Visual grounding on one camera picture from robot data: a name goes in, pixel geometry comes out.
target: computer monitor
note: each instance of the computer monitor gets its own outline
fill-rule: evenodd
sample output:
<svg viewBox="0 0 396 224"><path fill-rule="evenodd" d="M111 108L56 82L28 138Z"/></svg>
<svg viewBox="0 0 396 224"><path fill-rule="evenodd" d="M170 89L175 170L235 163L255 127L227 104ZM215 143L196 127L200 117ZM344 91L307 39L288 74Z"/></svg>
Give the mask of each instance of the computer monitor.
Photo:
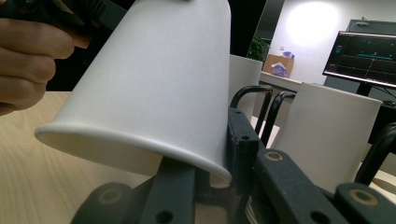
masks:
<svg viewBox="0 0 396 224"><path fill-rule="evenodd" d="M366 96L372 86L396 89L396 35L340 31L323 75L357 81Z"/></svg>

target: desk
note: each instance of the desk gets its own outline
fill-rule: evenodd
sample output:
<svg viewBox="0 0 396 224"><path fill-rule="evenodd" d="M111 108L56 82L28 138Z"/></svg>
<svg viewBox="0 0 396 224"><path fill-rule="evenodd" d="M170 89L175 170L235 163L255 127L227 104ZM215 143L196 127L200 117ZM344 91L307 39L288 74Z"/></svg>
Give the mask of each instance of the desk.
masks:
<svg viewBox="0 0 396 224"><path fill-rule="evenodd" d="M121 182L133 188L148 179L84 161L35 139L34 129L51 121L68 95L47 92L34 107L0 117L0 223L70 223L97 187ZM226 223L226 213L197 204L196 223Z"/></svg>
<svg viewBox="0 0 396 224"><path fill-rule="evenodd" d="M291 78L277 77L266 72L261 73L260 81L268 83L270 85L278 86L289 91L298 91L302 83Z"/></svg>

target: wooden desk surface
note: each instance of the wooden desk surface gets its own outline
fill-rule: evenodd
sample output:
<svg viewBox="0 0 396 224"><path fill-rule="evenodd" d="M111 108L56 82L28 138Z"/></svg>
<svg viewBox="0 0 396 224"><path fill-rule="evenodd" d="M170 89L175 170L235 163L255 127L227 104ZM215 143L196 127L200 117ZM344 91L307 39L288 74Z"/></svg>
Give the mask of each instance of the wooden desk surface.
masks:
<svg viewBox="0 0 396 224"><path fill-rule="evenodd" d="M136 187L146 176L84 161L34 137L50 122L69 92L47 92L34 107L0 117L0 223L70 223L97 187L121 182ZM220 207L196 205L196 223L226 223Z"/></svg>

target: cardboard box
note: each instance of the cardboard box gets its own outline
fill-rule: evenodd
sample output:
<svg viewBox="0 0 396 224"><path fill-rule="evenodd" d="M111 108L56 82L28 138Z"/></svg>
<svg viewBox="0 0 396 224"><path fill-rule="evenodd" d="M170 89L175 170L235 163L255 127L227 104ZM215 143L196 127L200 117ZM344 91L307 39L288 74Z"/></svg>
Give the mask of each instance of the cardboard box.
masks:
<svg viewBox="0 0 396 224"><path fill-rule="evenodd" d="M290 58L285 58L282 56L276 56L273 54L268 54L267 59L265 60L264 68L262 69L263 72L271 74L272 64L275 63L282 63L283 66L286 67L287 70L287 77L290 76L291 69L293 68L294 60Z"/></svg>

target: black mechanical clamp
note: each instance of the black mechanical clamp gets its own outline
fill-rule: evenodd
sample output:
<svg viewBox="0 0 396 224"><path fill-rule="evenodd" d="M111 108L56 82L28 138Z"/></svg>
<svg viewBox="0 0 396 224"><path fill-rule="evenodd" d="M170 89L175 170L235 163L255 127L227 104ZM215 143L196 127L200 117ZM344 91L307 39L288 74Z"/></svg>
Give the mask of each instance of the black mechanical clamp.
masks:
<svg viewBox="0 0 396 224"><path fill-rule="evenodd" d="M313 185L287 154L264 148L244 113L233 108L229 109L227 161L231 186L212 189L205 171L163 158L158 173L135 189L120 183L96 189L72 224L194 223L195 202L218 202L227 209L229 223L247 223L248 197L258 223L396 220L396 206L365 185L342 184L334 195Z"/></svg>

